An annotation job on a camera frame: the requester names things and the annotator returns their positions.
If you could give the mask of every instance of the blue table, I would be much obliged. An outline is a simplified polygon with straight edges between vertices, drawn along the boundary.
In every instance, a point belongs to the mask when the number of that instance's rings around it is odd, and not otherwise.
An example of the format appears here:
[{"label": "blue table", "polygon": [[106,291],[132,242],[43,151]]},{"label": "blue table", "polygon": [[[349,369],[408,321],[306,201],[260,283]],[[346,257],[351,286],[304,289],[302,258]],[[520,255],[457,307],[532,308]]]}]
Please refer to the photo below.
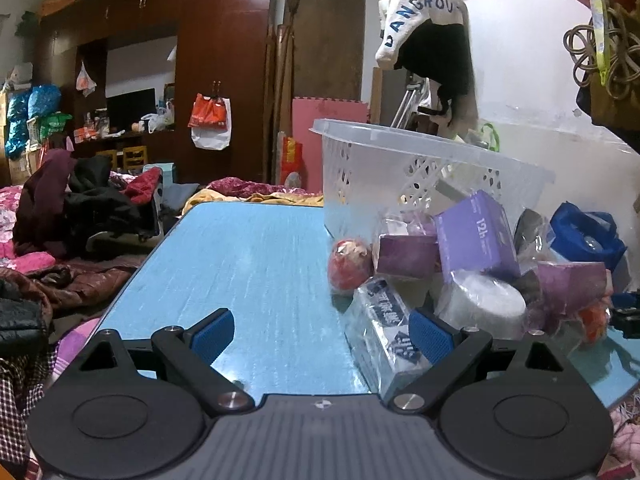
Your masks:
[{"label": "blue table", "polygon": [[[236,337],[215,367],[256,401],[266,393],[364,393],[340,326],[348,302],[332,300],[327,283],[330,247],[321,208],[201,204],[149,256],[100,328],[147,338],[227,307]],[[640,340],[610,330],[572,362],[613,406],[640,380]]]}]

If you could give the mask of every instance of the circular cover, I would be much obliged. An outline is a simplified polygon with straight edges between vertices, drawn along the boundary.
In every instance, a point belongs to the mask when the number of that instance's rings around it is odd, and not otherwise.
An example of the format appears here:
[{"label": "circular cover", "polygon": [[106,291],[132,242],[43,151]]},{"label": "circular cover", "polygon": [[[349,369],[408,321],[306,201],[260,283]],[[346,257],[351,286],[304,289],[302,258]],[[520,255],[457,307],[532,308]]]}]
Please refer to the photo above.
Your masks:
[{"label": "circular cover", "polygon": [[197,401],[174,384],[140,379],[52,388],[29,420],[38,460],[62,476],[120,480],[180,458],[204,428]]},{"label": "circular cover", "polygon": [[583,384],[532,383],[523,376],[455,392],[442,407],[440,429],[468,462],[519,480],[594,471],[612,440],[609,414]]}]

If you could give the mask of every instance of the brown cabinet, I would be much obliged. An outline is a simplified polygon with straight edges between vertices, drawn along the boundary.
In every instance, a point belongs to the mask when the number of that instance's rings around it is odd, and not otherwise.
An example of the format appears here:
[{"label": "brown cabinet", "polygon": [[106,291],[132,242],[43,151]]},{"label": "brown cabinet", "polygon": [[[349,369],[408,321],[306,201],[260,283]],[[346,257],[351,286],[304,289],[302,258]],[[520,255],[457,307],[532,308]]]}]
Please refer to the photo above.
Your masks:
[{"label": "brown cabinet", "polygon": [[[150,161],[174,162],[180,182],[206,184],[224,176],[260,181],[267,178],[263,95],[274,5],[275,0],[79,0],[43,20],[36,81],[53,82],[55,72],[65,86],[63,111],[73,113],[79,109],[74,100],[82,98],[70,84],[80,57],[88,55],[86,44],[170,25],[178,35],[175,131],[145,136]],[[106,61],[92,64],[105,70]],[[219,152],[196,148],[188,127],[196,95],[211,94],[218,81],[221,95],[231,100],[233,125],[230,146]]]}]

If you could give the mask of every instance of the blue bag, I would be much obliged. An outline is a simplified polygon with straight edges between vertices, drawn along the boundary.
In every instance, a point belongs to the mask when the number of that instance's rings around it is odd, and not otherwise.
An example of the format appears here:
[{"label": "blue bag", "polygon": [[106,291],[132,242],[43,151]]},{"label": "blue bag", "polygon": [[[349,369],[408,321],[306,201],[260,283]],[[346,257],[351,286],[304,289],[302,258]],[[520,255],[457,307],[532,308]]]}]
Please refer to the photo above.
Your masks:
[{"label": "blue bag", "polygon": [[551,227],[556,239],[551,248],[572,262],[603,262],[611,272],[625,254],[618,226],[609,213],[585,213],[564,202],[554,213]]},{"label": "blue bag", "polygon": [[29,118],[44,117],[58,111],[60,89],[55,85],[36,86],[29,97]]},{"label": "blue bag", "polygon": [[22,92],[9,99],[9,105],[6,108],[7,121],[19,121],[27,118],[29,95],[30,92]]},{"label": "blue bag", "polygon": [[27,119],[20,119],[9,123],[9,135],[4,143],[4,154],[13,159],[18,159],[27,148],[29,129]]}]

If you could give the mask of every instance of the gray ribbed surface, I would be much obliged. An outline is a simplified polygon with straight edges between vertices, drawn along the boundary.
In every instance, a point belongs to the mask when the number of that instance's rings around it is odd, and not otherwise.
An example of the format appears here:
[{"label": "gray ribbed surface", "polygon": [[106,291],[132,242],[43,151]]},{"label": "gray ribbed surface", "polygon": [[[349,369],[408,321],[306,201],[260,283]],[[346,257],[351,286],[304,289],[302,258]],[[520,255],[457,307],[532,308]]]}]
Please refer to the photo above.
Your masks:
[{"label": "gray ribbed surface", "polygon": [[480,480],[453,460],[427,421],[378,396],[269,396],[227,416],[162,480]]}]

